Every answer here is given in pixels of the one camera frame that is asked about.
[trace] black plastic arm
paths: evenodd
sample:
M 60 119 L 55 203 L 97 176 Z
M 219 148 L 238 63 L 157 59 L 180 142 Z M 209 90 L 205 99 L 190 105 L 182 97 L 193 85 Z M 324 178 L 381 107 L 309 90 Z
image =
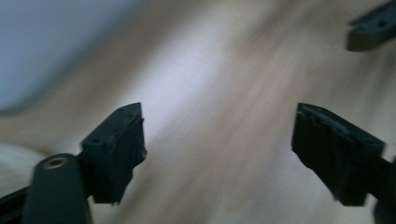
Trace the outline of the black plastic arm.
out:
M 364 51 L 381 46 L 396 36 L 396 1 L 374 9 L 350 23 L 346 49 Z
M 89 196 L 96 203 L 120 203 L 133 169 L 147 155 L 140 104 L 114 111 L 81 146 L 77 156 L 44 159 L 30 187 L 1 198 L 0 224 L 89 224 Z
M 298 104 L 291 145 L 335 200 L 363 206 L 373 194 L 376 223 L 396 223 L 396 165 L 381 158 L 384 142 L 324 108 Z

